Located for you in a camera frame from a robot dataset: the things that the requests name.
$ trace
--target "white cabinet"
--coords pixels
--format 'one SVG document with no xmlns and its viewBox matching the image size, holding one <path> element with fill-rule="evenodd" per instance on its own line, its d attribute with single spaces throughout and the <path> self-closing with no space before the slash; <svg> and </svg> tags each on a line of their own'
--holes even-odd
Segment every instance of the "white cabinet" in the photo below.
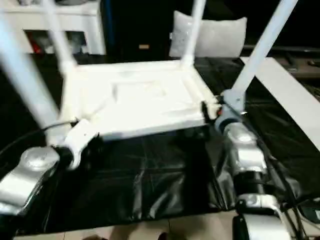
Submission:
<svg viewBox="0 0 320 240">
<path fill-rule="evenodd" d="M 21 6 L 16 0 L 1 0 L 3 11 L 26 53 L 34 50 L 25 31 L 48 30 L 40 5 Z M 105 55 L 105 41 L 101 24 L 100 0 L 82 5 L 57 5 L 56 13 L 64 31 L 83 32 L 88 53 Z"/>
</svg>

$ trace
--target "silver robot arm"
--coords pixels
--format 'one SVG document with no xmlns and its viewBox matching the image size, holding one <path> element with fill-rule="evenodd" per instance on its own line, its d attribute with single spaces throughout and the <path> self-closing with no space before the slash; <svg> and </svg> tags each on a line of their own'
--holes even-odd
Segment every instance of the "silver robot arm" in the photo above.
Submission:
<svg viewBox="0 0 320 240">
<path fill-rule="evenodd" d="M 237 196 L 233 219 L 234 240 L 290 240 L 277 198 L 265 184 L 267 165 L 257 138 L 235 114 L 234 108 L 243 99 L 225 92 L 222 114 L 215 127 L 223 134 L 224 148 L 231 168 L 234 190 Z"/>
<path fill-rule="evenodd" d="M 61 144 L 24 151 L 19 164 L 0 181 L 0 214 L 26 214 L 43 183 L 58 166 L 76 169 L 81 152 L 97 134 L 91 123 L 84 119 L 69 131 Z"/>
</svg>

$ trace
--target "white pillow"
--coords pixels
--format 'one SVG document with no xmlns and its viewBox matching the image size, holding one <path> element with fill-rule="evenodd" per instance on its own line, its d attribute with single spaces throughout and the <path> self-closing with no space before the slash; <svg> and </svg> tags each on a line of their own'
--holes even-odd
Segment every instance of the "white pillow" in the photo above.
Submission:
<svg viewBox="0 0 320 240">
<path fill-rule="evenodd" d="M 181 57 L 186 48 L 192 17 L 174 11 L 170 57 Z M 195 47 L 196 57 L 239 57 L 246 38 L 247 18 L 238 20 L 202 20 Z"/>
</svg>

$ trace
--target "white shelf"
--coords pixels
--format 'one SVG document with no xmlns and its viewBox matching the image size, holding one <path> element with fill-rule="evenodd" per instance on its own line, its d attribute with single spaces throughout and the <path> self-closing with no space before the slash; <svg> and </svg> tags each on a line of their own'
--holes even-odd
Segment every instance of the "white shelf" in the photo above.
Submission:
<svg viewBox="0 0 320 240">
<path fill-rule="evenodd" d="M 0 0 L 6 13 L 42 13 L 41 5 L 19 5 L 17 0 Z M 99 11 L 100 0 L 89 1 L 85 4 L 74 6 L 57 5 L 56 13 L 59 15 L 96 15 Z"/>
</svg>

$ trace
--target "floor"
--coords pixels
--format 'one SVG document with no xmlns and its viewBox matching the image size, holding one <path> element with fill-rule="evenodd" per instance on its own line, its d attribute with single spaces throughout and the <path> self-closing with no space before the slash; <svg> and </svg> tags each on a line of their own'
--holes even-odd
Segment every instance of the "floor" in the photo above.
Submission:
<svg viewBox="0 0 320 240">
<path fill-rule="evenodd" d="M 235 212 L 221 212 L 130 225 L 100 227 L 56 234 L 20 236 L 14 240 L 82 240 L 99 235 L 108 240 L 157 240 L 162 232 L 172 231 L 187 240 L 231 240 Z M 320 236 L 320 228 L 303 221 L 310 236 Z"/>
</svg>

